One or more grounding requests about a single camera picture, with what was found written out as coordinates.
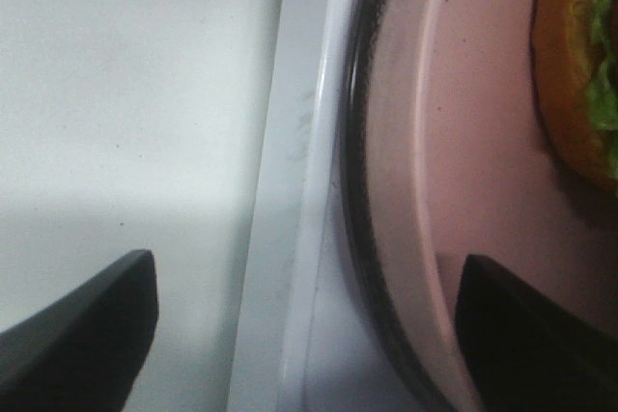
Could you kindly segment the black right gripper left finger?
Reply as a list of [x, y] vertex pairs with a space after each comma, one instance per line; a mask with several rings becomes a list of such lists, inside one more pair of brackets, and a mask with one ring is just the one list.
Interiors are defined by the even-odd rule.
[[157, 321], [154, 256], [131, 251], [2, 332], [2, 410], [122, 410]]

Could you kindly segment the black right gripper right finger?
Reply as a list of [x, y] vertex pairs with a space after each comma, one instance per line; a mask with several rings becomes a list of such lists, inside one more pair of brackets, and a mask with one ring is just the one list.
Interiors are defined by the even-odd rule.
[[491, 258], [467, 256], [455, 326], [487, 410], [616, 410], [616, 340]]

